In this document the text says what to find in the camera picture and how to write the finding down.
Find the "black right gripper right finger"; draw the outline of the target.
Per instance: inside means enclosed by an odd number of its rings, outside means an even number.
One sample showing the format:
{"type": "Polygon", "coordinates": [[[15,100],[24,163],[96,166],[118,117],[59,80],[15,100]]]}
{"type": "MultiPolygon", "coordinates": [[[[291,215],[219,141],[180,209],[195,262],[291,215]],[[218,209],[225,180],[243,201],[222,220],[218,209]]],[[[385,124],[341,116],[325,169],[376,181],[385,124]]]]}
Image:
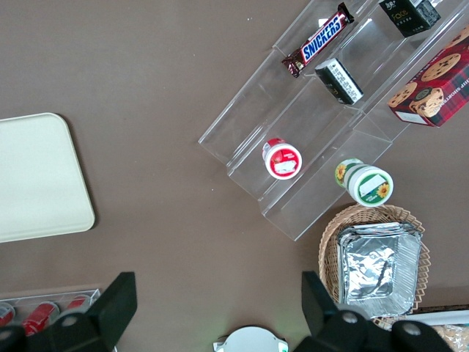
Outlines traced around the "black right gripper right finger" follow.
{"type": "Polygon", "coordinates": [[[314,271],[304,271],[301,303],[310,335],[296,351],[450,351],[430,326],[412,320],[385,330],[351,309],[339,309],[314,271]]]}

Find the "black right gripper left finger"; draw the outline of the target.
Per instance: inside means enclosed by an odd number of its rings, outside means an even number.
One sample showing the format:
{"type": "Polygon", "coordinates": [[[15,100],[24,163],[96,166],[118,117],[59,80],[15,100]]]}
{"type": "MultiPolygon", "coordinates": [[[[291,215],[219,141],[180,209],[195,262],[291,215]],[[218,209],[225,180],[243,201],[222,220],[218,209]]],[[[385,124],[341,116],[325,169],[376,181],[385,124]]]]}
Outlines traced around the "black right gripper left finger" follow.
{"type": "Polygon", "coordinates": [[[113,351],[136,310],[136,276],[122,272],[93,302],[77,295],[60,312],[43,301],[19,324],[1,325],[1,350],[113,351]]]}

